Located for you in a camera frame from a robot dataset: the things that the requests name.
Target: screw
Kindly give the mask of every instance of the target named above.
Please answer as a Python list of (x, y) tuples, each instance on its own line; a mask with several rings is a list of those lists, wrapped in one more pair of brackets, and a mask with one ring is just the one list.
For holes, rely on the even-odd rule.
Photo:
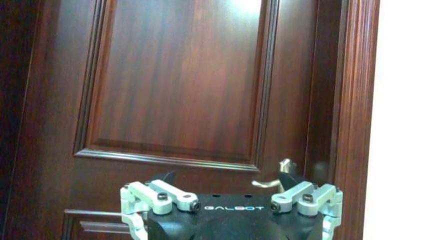
[(301, 196), (301, 200), (308, 202), (308, 203), (312, 203), (313, 202), (313, 195), (305, 193), (302, 196)]
[(192, 212), (198, 212), (198, 210), (200, 210), (200, 202), (198, 201), (193, 201), (192, 203), (190, 203), (190, 205), (189, 205), (189, 210), (192, 211)]
[(168, 199), (168, 194), (166, 194), (165, 192), (160, 192), (160, 193), (157, 194), (157, 199), (158, 199), (158, 200), (166, 200), (166, 199)]
[(273, 213), (277, 213), (280, 211), (280, 204), (274, 201), (270, 202), (270, 210)]

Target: silver door handle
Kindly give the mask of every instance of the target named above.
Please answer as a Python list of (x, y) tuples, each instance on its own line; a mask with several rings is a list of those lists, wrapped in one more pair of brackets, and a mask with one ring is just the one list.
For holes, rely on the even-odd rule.
[[(292, 162), (290, 159), (285, 158), (278, 162), (278, 172), (280, 173), (293, 173), (296, 169), (296, 164)], [(272, 188), (277, 187), (277, 192), (282, 193), (285, 190), (281, 186), (280, 180), (272, 180), (272, 181), (252, 181), (252, 185), (257, 188)]]

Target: white wall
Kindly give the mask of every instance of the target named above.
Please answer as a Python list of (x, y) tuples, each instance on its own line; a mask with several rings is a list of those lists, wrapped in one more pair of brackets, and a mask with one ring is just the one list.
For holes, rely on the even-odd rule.
[(365, 194), (362, 239), (427, 239), (424, 0), (380, 1)]

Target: door frame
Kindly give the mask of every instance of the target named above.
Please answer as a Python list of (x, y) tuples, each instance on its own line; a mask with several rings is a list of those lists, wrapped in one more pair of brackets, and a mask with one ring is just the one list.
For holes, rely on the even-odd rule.
[(340, 64), (336, 68), (328, 179), (344, 192), (334, 239), (362, 239), (380, 0), (341, 4), (346, 11), (340, 21), (345, 27), (337, 50), (342, 57), (341, 69)]

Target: raised door panel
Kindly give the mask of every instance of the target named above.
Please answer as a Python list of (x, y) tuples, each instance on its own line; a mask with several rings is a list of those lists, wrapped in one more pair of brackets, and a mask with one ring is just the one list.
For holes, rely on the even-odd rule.
[(256, 171), (274, 11), (265, 0), (100, 1), (77, 156)]

